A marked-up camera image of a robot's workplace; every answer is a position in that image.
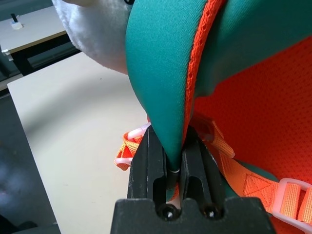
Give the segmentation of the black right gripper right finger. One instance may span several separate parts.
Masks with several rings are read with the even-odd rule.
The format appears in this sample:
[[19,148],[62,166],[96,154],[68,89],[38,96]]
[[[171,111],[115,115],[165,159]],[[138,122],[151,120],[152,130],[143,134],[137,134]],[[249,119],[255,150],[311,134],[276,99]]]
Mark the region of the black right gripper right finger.
[[181,205],[193,200],[198,207],[222,208],[225,190],[214,157],[193,127],[188,127],[181,159]]

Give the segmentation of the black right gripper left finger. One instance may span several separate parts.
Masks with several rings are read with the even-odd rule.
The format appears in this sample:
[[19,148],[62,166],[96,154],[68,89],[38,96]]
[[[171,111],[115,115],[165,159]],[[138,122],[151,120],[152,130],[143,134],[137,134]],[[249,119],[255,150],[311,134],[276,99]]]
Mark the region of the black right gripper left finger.
[[166,202],[166,155],[152,126],[149,126],[132,159],[128,198],[147,198],[158,208]]

